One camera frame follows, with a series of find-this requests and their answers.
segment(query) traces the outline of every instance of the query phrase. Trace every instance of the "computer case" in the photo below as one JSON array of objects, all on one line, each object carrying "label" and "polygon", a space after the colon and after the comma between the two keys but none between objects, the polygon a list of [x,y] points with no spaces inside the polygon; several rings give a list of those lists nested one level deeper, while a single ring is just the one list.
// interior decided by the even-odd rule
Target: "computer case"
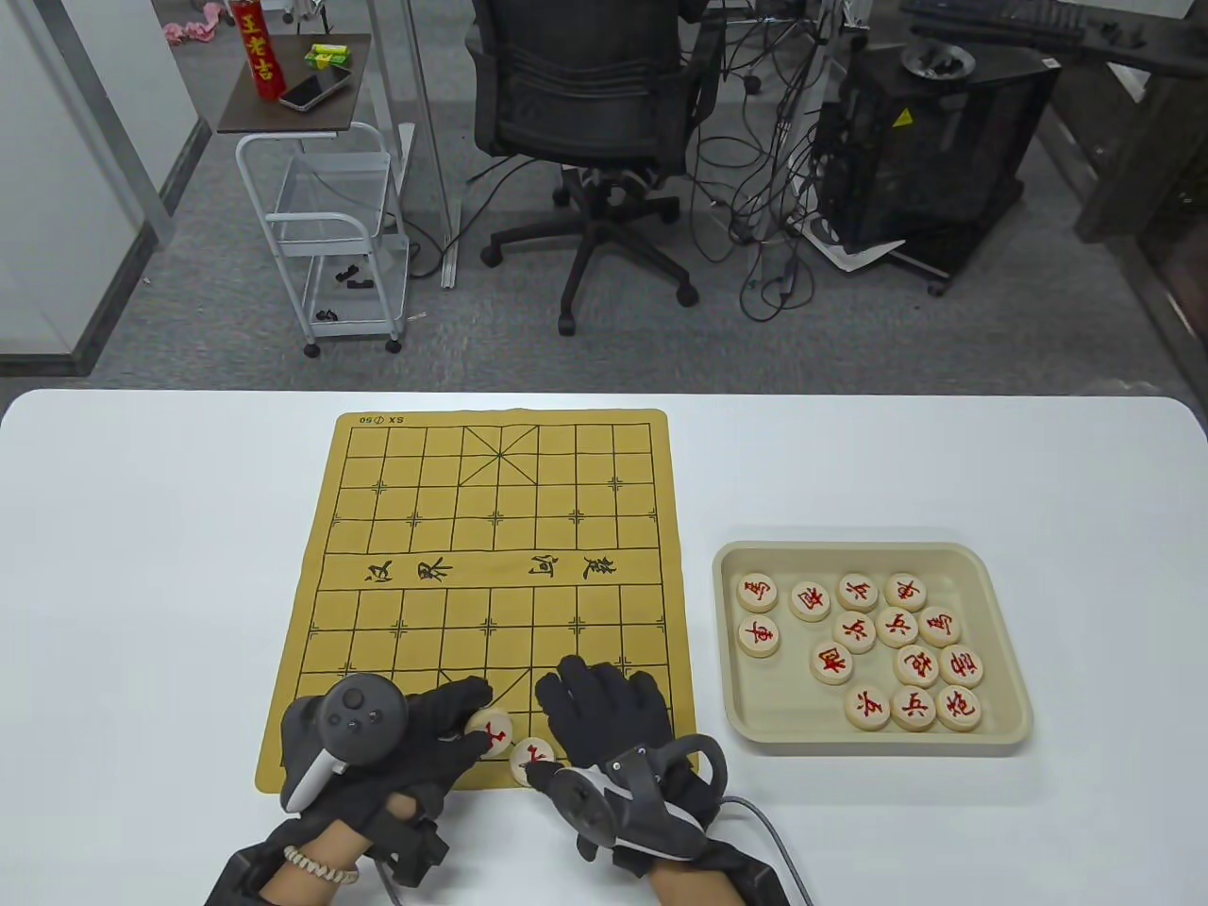
[{"label": "computer case", "polygon": [[818,208],[848,252],[985,220],[1015,172],[1061,71],[1014,47],[969,45],[958,81],[920,79],[902,46],[853,54],[814,151]]}]

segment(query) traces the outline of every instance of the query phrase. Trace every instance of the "chessboard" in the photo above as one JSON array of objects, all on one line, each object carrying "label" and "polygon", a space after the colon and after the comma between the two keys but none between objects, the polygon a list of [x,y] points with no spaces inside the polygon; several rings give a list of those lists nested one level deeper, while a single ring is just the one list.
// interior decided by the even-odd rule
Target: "chessboard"
[{"label": "chessboard", "polygon": [[[289,704],[349,673],[408,695],[484,675],[515,737],[564,757],[533,687],[570,654],[650,673],[676,736],[696,732],[666,414],[343,416],[256,786],[281,789]],[[459,788],[515,785],[505,753]]]}]

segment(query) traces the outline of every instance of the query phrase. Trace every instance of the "gray carpet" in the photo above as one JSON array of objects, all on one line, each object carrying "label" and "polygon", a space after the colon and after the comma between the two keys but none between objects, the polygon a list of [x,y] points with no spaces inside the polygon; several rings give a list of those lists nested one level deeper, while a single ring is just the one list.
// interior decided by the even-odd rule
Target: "gray carpet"
[{"label": "gray carpet", "polygon": [[[164,21],[193,18],[186,0],[157,0]],[[488,158],[474,147],[474,72],[463,48],[469,0],[416,0],[446,176],[454,192]],[[364,28],[360,4],[332,4],[342,30]],[[396,27],[395,21],[388,25]],[[785,48],[791,63],[801,48]],[[395,54],[396,69],[407,71]],[[216,121],[243,65],[233,30],[176,51],[198,110]],[[771,85],[771,69],[761,69]],[[362,103],[367,109],[367,92]],[[750,105],[766,134],[778,94]],[[742,129],[741,86],[722,86],[705,133]],[[674,286],[616,251],[597,254],[577,300],[579,336],[554,319],[571,245],[509,252],[494,271],[478,248],[492,230],[550,211],[554,168],[534,164],[499,191],[463,242],[458,284],[413,283],[422,314],[400,355],[381,341],[329,342],[304,359],[302,339],[233,163],[215,137],[185,192],[172,246],[155,256],[93,374],[83,381],[0,381],[0,411],[34,387],[307,390],[515,390],[788,394],[1162,393],[1192,403],[1155,331],[1107,252],[1071,232],[1076,202],[1039,146],[1024,159],[1023,205],[940,300],[889,266],[855,277],[811,250],[813,302],[769,324],[745,320],[737,291],[745,254],[720,266],[695,249],[686,219],[644,226],[693,273],[701,303],[681,309]],[[741,159],[742,149],[731,149]],[[718,149],[719,156],[725,149]],[[268,156],[267,165],[277,163]],[[708,168],[702,176],[709,176]],[[731,174],[713,178],[732,180]],[[495,175],[467,192],[477,208]],[[687,198],[684,181],[674,187]],[[435,231],[430,162],[412,170],[406,211]],[[725,237],[707,211],[695,227],[713,251]],[[432,260],[420,251],[420,266]]]}]

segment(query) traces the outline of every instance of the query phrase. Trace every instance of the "metal frame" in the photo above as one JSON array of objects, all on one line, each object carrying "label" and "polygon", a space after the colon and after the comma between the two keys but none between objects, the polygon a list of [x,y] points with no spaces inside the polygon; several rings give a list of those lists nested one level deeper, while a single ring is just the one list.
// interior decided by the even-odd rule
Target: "metal frame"
[{"label": "metal frame", "polygon": [[8,4],[122,208],[135,227],[146,223],[156,244],[165,246],[176,233],[172,215],[114,109],[63,1],[8,0]]}]

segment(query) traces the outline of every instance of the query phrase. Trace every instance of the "black office chair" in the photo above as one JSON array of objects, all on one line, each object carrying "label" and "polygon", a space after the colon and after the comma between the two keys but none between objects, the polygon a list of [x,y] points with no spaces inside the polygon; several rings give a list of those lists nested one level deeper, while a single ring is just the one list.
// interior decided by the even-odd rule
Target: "black office chair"
[{"label": "black office chair", "polygon": [[[705,2],[680,0],[680,14],[701,21]],[[672,277],[681,306],[699,301],[689,272],[629,226],[652,214],[664,223],[679,219],[678,198],[646,198],[646,192],[686,173],[689,138],[718,95],[725,22],[702,23],[685,64],[674,4],[474,0],[477,19],[466,47],[478,80],[475,144],[496,157],[562,164],[553,202],[577,208],[574,216],[492,234],[481,257],[496,267],[507,243],[582,236],[562,292],[564,337],[575,332],[571,304],[587,261],[605,242]]]}]

